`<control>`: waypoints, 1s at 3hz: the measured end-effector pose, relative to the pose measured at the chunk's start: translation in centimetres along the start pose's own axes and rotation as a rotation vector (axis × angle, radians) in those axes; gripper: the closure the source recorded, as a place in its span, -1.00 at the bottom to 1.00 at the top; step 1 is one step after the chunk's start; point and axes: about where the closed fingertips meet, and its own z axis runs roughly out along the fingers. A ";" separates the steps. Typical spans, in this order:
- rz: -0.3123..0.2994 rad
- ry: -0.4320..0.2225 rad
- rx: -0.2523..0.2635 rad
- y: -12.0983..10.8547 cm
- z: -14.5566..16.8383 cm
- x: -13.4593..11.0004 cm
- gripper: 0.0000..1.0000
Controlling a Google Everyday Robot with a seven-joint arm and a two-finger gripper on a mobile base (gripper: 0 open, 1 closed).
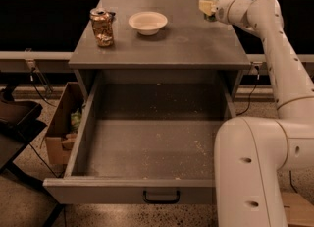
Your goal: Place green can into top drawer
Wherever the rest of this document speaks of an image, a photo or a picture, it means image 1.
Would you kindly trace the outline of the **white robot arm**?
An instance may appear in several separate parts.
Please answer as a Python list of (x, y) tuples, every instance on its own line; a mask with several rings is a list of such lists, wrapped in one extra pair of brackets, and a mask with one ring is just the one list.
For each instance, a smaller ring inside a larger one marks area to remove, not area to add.
[(314, 165), (314, 84), (285, 33), (277, 0), (201, 0), (199, 9), (262, 41), (278, 117), (234, 117), (219, 129), (219, 227), (288, 227), (277, 171)]

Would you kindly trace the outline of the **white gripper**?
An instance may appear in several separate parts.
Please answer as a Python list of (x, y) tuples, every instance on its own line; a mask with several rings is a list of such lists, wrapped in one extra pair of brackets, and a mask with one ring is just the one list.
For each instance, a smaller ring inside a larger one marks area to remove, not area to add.
[(200, 0), (198, 3), (202, 13), (207, 16), (215, 15), (219, 22), (239, 28), (250, 27), (247, 19), (249, 6), (249, 0)]

